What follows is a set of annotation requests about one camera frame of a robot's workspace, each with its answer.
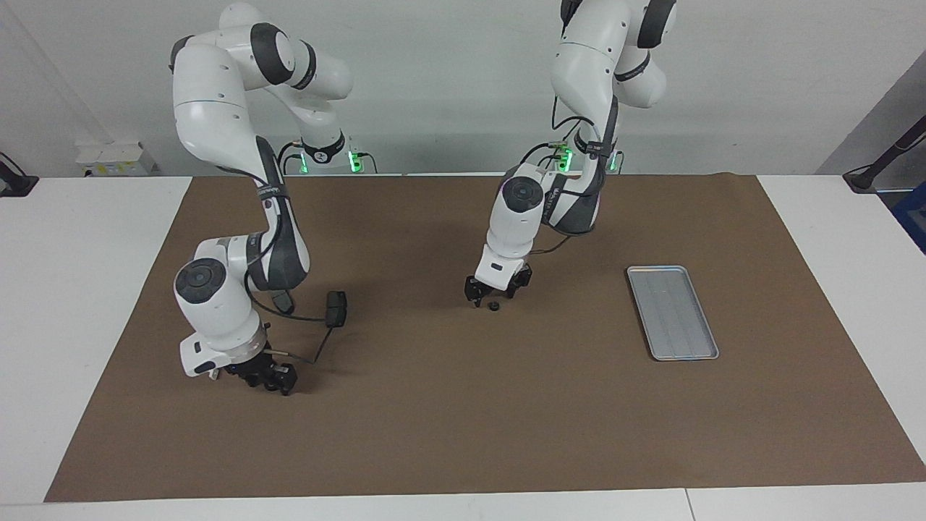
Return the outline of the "silver metal tray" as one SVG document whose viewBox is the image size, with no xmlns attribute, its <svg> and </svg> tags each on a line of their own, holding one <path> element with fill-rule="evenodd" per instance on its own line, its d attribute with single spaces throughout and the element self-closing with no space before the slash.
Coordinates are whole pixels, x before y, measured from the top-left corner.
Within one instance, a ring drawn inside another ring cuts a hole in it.
<svg viewBox="0 0 926 521">
<path fill-rule="evenodd" d="M 685 267 L 632 265 L 626 274 L 652 359 L 718 359 L 720 349 Z"/>
</svg>

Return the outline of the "black clamp mount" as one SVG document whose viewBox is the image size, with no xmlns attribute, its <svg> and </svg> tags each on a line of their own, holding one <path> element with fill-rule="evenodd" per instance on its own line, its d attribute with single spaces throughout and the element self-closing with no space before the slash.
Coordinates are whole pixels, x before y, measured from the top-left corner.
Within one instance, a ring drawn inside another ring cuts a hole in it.
<svg viewBox="0 0 926 521">
<path fill-rule="evenodd" d="M 23 169 L 6 153 L 0 151 L 0 198 L 27 197 L 36 187 L 40 178 L 26 174 Z"/>
</svg>

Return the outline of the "black stand with pole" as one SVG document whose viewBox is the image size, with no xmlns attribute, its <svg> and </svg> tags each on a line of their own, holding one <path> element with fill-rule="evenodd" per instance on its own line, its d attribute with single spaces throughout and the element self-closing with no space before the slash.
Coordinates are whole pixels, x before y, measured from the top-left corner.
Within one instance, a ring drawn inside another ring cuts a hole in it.
<svg viewBox="0 0 926 521">
<path fill-rule="evenodd" d="M 886 151 L 872 163 L 863 167 L 851 169 L 842 175 L 843 181 L 854 192 L 875 192 L 872 185 L 875 179 L 882 174 L 896 159 L 912 151 L 916 146 L 926 140 L 926 114 L 920 117 L 906 132 L 890 145 Z"/>
</svg>

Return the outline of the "brown table mat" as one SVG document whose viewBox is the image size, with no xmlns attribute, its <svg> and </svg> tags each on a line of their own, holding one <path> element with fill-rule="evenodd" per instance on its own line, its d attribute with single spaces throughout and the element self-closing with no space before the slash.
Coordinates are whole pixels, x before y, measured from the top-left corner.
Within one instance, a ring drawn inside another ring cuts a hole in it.
<svg viewBox="0 0 926 521">
<path fill-rule="evenodd" d="M 495 177 L 290 179 L 297 312 L 349 316 L 290 396 L 188 377 L 173 281 L 255 231 L 251 182 L 191 182 L 47 501 L 926 481 L 760 182 L 619 176 L 598 226 L 501 309 L 464 296 Z M 652 359 L 626 274 L 688 270 L 720 356 Z"/>
</svg>

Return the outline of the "blue crate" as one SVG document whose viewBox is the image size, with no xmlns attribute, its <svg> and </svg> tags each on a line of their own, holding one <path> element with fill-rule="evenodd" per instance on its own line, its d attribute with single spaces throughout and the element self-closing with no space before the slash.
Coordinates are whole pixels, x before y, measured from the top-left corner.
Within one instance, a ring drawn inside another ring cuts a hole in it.
<svg viewBox="0 0 926 521">
<path fill-rule="evenodd" d="M 926 255 L 926 181 L 896 202 L 891 213 L 912 242 Z"/>
</svg>

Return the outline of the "white power strip box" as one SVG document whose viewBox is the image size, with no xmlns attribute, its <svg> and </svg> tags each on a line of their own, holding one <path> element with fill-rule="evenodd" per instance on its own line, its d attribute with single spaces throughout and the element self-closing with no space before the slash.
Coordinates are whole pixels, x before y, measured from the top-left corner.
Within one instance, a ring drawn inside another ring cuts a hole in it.
<svg viewBox="0 0 926 521">
<path fill-rule="evenodd" d="M 159 176 L 161 169 L 139 142 L 81 145 L 75 161 L 83 176 Z"/>
</svg>

